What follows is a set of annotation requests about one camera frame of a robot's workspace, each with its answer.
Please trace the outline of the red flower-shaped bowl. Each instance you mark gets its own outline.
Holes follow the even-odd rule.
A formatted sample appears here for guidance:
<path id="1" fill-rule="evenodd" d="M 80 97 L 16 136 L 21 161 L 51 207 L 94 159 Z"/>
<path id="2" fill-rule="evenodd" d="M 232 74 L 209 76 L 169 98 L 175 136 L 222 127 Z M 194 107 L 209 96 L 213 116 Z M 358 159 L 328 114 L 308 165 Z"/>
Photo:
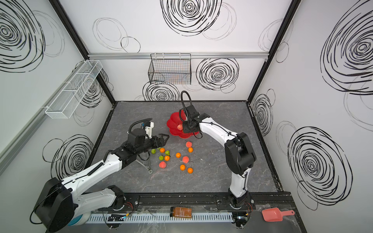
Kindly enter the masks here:
<path id="1" fill-rule="evenodd" d="M 182 124 L 183 125 L 183 121 L 182 120 L 186 120 L 186 115 L 184 113 L 184 111 L 182 110 L 181 111 L 181 117 L 179 116 L 179 112 L 174 112 L 171 114 L 170 118 L 168 119 L 167 121 L 167 127 L 169 128 L 169 131 L 170 131 L 170 134 L 173 135 L 173 136 L 178 136 L 180 138 L 183 138 L 183 139 L 187 139 L 187 138 L 190 138 L 191 136 L 201 136 L 202 134 L 201 133 L 184 133 L 183 131 L 180 131 L 177 129 L 177 126 L 179 124 Z"/>

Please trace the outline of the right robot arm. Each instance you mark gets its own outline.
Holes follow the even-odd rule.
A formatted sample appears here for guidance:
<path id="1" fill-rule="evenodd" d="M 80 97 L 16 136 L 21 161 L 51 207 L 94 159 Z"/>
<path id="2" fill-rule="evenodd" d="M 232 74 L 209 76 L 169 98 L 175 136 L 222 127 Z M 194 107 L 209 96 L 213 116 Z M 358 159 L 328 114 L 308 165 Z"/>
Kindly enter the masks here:
<path id="1" fill-rule="evenodd" d="M 248 135 L 236 133 L 218 124 L 207 114 L 200 114 L 193 105 L 179 110 L 184 133 L 207 134 L 224 147 L 225 161 L 232 172 L 228 200 L 234 209 L 241 208 L 248 191 L 248 176 L 256 161 L 256 155 Z"/>

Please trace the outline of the red peach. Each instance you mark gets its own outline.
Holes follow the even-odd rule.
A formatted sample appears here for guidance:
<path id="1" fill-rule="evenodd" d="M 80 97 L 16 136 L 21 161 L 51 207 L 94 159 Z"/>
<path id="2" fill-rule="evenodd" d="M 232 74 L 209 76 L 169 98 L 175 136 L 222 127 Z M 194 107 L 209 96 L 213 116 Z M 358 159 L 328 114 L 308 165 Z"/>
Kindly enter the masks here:
<path id="1" fill-rule="evenodd" d="M 161 161 L 161 162 L 159 163 L 159 167 L 160 167 L 161 169 L 165 169 L 166 166 L 167 166 L 167 164 L 166 164 L 166 162 L 164 162 L 164 161 Z"/>

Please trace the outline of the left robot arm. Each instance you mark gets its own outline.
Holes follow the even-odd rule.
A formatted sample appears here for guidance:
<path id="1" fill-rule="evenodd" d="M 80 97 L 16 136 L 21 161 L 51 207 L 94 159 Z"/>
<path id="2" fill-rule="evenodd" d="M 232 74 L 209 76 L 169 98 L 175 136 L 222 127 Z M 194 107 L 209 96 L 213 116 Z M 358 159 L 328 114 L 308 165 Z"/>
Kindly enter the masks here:
<path id="1" fill-rule="evenodd" d="M 108 151 L 100 162 L 62 180 L 48 180 L 32 212 L 37 215 L 48 233 L 55 233 L 83 214 L 111 207 L 115 200 L 124 196 L 115 186 L 92 193 L 86 191 L 130 165 L 138 155 L 165 146 L 169 137 L 166 134 L 152 137 L 146 134 L 136 137 L 129 135 L 118 148 Z"/>

